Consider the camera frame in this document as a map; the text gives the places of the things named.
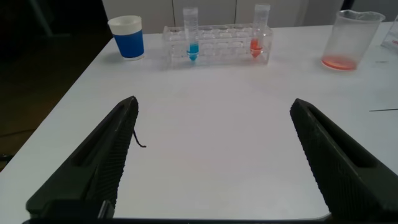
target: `test tube with red liquid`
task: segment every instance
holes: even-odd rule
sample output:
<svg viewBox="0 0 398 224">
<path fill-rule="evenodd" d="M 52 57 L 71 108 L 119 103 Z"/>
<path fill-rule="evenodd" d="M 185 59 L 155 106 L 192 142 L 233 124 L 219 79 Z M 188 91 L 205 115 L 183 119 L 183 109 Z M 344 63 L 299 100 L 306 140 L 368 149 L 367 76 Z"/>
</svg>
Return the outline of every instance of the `test tube with red liquid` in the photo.
<svg viewBox="0 0 398 224">
<path fill-rule="evenodd" d="M 268 22 L 270 9 L 271 6 L 269 4 L 256 4 L 254 7 L 252 39 L 250 42 L 250 53 L 254 58 L 262 53 L 264 31 Z"/>
</svg>

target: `wire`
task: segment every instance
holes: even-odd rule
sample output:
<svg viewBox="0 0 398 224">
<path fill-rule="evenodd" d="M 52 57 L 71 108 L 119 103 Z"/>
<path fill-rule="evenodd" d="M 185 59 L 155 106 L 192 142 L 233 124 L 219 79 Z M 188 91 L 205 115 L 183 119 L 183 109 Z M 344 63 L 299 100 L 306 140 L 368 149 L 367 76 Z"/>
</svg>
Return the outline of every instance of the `wire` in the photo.
<svg viewBox="0 0 398 224">
<path fill-rule="evenodd" d="M 137 144 L 140 146 L 140 147 L 147 147 L 147 146 L 143 146 L 142 144 L 140 144 L 139 143 L 139 141 L 138 141 L 138 138 L 137 138 L 137 135 L 136 135 L 136 130 L 132 130 L 132 134 L 134 135 L 134 137 L 135 137 L 135 139 L 136 139 L 136 142 L 137 142 Z"/>
</svg>

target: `blue cup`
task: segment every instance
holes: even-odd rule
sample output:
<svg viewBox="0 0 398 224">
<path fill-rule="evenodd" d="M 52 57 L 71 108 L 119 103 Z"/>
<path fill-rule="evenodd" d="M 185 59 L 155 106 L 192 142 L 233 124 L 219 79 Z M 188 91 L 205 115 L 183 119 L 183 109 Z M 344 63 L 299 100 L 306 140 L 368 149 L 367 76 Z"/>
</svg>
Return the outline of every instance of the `blue cup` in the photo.
<svg viewBox="0 0 398 224">
<path fill-rule="evenodd" d="M 141 21 L 139 16 L 120 16 L 108 21 L 120 54 L 127 60 L 138 60 L 144 56 Z"/>
</svg>

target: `measuring beaker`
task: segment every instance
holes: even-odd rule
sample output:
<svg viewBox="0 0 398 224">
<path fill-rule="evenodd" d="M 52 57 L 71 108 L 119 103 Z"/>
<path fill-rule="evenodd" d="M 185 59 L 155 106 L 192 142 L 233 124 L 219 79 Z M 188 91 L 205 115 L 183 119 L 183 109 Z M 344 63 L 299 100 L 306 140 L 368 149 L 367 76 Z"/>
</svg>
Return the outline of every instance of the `measuring beaker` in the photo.
<svg viewBox="0 0 398 224">
<path fill-rule="evenodd" d="M 337 12 L 322 63 L 337 70 L 355 70 L 385 18 L 377 12 Z"/>
</svg>

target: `dark floor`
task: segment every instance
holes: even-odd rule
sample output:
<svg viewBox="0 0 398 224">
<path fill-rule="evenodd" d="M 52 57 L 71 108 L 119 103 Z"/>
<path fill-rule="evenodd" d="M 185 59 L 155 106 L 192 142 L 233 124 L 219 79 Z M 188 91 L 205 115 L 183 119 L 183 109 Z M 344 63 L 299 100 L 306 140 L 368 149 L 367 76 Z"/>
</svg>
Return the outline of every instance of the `dark floor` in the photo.
<svg viewBox="0 0 398 224">
<path fill-rule="evenodd" d="M 0 154 L 14 155 L 108 43 L 108 33 L 37 39 L 0 68 Z M 0 162 L 0 171 L 5 163 Z"/>
</svg>

